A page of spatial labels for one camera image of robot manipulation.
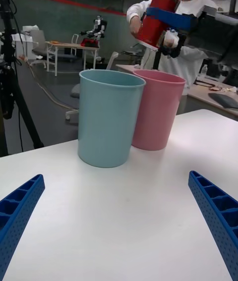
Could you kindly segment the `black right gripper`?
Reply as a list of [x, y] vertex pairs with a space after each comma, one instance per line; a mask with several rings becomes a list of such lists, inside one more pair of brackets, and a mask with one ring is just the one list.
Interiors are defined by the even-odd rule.
[[147, 8], [147, 16], [170, 28], [190, 31], [187, 46], [199, 49], [216, 62], [238, 61], [238, 20], [217, 12], [202, 12], [199, 18], [156, 7]]

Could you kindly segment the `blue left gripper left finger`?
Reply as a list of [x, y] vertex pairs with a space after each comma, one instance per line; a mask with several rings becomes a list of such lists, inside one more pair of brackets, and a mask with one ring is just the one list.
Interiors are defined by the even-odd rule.
[[38, 174], [0, 201], [0, 280], [44, 190], [44, 178]]

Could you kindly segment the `person's right hand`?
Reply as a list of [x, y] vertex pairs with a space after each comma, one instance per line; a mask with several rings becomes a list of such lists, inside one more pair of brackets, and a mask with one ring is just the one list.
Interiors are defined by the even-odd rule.
[[141, 28], [141, 20], [139, 17], [134, 16], [130, 20], [130, 32], [133, 35], [133, 37], [137, 38], [139, 30]]

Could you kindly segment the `person's left hand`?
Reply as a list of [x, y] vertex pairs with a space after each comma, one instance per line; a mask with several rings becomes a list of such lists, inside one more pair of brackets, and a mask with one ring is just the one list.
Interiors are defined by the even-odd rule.
[[178, 46], [179, 36], [178, 32], [174, 29], [167, 30], [164, 36], [163, 46], [174, 49]]

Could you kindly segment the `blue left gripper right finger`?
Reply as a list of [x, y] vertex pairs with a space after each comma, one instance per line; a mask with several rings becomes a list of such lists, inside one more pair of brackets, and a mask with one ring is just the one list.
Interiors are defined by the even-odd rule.
[[195, 171], [188, 186], [216, 242], [232, 280], [238, 280], [238, 202]]

